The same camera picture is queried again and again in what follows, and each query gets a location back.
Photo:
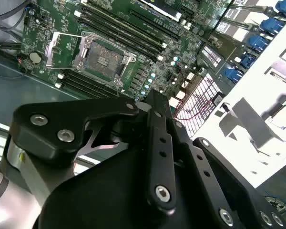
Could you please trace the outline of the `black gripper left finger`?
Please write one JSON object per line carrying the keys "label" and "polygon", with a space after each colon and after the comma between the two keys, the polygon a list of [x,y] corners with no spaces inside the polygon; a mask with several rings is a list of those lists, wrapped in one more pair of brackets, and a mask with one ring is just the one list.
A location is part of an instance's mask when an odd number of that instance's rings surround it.
{"label": "black gripper left finger", "polygon": [[16,146],[41,162],[66,168],[80,154],[127,143],[146,156],[145,197],[161,212],[173,212],[176,184],[172,138],[166,130],[158,91],[138,108],[130,99],[113,97],[26,104],[13,115],[10,135]]}

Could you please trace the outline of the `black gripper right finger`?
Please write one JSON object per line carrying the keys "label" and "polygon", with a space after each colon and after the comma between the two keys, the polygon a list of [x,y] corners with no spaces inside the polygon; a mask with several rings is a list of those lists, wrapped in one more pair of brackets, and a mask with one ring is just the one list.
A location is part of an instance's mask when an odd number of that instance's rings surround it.
{"label": "black gripper right finger", "polygon": [[286,229],[280,213],[209,141],[190,140],[164,95],[161,110],[173,140],[177,185],[177,208],[164,229]]}

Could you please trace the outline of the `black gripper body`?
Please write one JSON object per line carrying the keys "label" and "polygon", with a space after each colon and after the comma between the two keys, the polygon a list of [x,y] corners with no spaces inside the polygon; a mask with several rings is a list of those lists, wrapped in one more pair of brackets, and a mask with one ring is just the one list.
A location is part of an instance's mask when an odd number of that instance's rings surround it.
{"label": "black gripper body", "polygon": [[47,198],[40,229],[225,229],[193,173],[175,164],[177,204],[166,216],[145,197],[146,156],[124,151],[63,182]]}

